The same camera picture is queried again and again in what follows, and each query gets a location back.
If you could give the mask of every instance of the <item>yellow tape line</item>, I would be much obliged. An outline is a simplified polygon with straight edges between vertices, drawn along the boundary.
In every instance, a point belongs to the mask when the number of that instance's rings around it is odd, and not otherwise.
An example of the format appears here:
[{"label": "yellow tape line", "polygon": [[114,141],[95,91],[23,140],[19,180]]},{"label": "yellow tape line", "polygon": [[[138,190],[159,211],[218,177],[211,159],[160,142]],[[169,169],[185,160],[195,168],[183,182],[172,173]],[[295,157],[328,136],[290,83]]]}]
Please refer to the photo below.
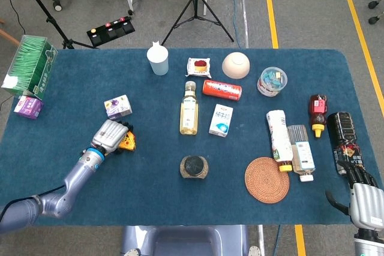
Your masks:
[{"label": "yellow tape line", "polygon": [[[271,28],[272,47],[278,48],[276,24],[274,6],[272,0],[266,0],[266,6],[268,8],[269,27]],[[305,256],[305,243],[304,235],[302,233],[302,225],[295,225],[296,244],[298,248],[298,256]]]},{"label": "yellow tape line", "polygon": [[376,76],[376,72],[374,70],[374,66],[372,63],[370,51],[368,50],[367,42],[365,42],[364,34],[362,33],[360,21],[358,14],[356,12],[355,6],[353,4],[353,0],[347,0],[348,5],[349,5],[349,10],[352,15],[353,22],[355,23],[355,28],[359,36],[360,44],[362,51],[364,53],[365,61],[367,63],[368,71],[370,72],[373,88],[376,92],[376,97],[377,100],[379,101],[380,108],[382,110],[382,115],[384,117],[384,97],[383,97],[383,92],[380,88],[379,81]]}]

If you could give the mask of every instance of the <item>gray carpet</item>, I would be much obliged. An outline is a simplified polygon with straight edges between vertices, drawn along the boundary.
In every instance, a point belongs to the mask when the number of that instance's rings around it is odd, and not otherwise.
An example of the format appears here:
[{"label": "gray carpet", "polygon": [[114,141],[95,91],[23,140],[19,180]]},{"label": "gray carpet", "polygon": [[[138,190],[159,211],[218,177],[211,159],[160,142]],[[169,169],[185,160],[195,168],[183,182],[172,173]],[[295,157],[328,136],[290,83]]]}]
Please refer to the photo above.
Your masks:
[{"label": "gray carpet", "polygon": [[[212,8],[234,36],[232,25],[232,0],[208,0]],[[384,10],[381,4],[375,11],[367,8],[371,0],[354,0],[361,26],[371,52],[377,76],[384,83],[384,52],[382,35],[384,22],[370,26],[368,18]],[[61,39],[54,28],[45,22],[45,15],[34,0],[13,0],[27,34],[44,35],[60,47]],[[89,43],[86,31],[113,19],[127,15],[125,0],[61,0],[63,10],[52,8],[51,0],[43,0],[62,26],[65,33],[84,43]],[[102,48],[148,47],[151,41],[162,40],[187,0],[134,0],[136,9],[133,25],[136,32],[119,38]],[[382,139],[384,122],[370,75],[365,64],[355,26],[346,0],[273,0],[279,44],[286,47],[335,48],[342,51],[349,61],[356,91],[361,103],[365,123],[370,133],[380,171],[384,165]],[[1,27],[16,38],[22,31],[16,22],[8,0],[0,0],[0,18],[6,21]],[[271,47],[266,0],[246,0],[250,47]],[[240,41],[244,43],[242,9],[237,0],[237,24]],[[187,10],[186,17],[192,14]],[[167,41],[170,47],[236,47],[225,33],[215,25],[193,21],[172,33]],[[16,47],[0,38],[0,77],[3,77],[12,60]],[[0,89],[0,101],[9,94]],[[11,101],[0,111],[0,132],[4,131]],[[267,255],[272,255],[277,226],[265,228]],[[257,243],[256,228],[250,227],[250,241]],[[352,235],[355,229],[347,226],[305,226],[304,237],[307,255],[353,255]],[[118,255],[122,236],[121,227],[34,227],[0,237],[0,256],[14,255]],[[283,227],[278,255],[297,255],[295,232],[292,226]]]}]

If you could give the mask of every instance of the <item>round placemat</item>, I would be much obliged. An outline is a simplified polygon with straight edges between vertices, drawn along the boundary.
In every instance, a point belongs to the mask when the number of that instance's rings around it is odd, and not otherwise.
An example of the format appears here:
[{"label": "round placemat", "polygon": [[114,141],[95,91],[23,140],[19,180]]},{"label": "round placemat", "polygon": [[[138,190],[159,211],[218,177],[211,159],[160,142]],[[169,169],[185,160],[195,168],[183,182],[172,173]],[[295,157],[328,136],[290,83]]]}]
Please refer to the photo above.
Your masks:
[{"label": "round placemat", "polygon": [[280,172],[274,159],[260,157],[248,165],[245,171],[245,186],[260,202],[277,203],[288,193],[288,173]]}]

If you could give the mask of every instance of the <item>green tissue box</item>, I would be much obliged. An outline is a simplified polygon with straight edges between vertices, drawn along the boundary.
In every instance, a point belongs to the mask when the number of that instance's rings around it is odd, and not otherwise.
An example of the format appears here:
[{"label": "green tissue box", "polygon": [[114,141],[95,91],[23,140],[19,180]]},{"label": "green tissue box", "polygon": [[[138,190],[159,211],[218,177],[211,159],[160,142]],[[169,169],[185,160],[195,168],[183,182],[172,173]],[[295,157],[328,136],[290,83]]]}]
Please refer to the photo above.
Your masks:
[{"label": "green tissue box", "polygon": [[1,87],[42,100],[57,54],[46,37],[23,35]]}]

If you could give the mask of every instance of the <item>red can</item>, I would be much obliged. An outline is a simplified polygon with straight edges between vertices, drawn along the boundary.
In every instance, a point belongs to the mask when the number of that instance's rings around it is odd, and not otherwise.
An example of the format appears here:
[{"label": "red can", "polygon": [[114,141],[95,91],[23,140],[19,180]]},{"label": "red can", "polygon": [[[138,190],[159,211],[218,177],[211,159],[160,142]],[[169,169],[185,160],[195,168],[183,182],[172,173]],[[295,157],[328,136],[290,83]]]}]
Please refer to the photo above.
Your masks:
[{"label": "red can", "polygon": [[235,101],[239,101],[241,91],[241,86],[213,80],[205,80],[203,85],[203,93],[205,95],[216,96]]}]

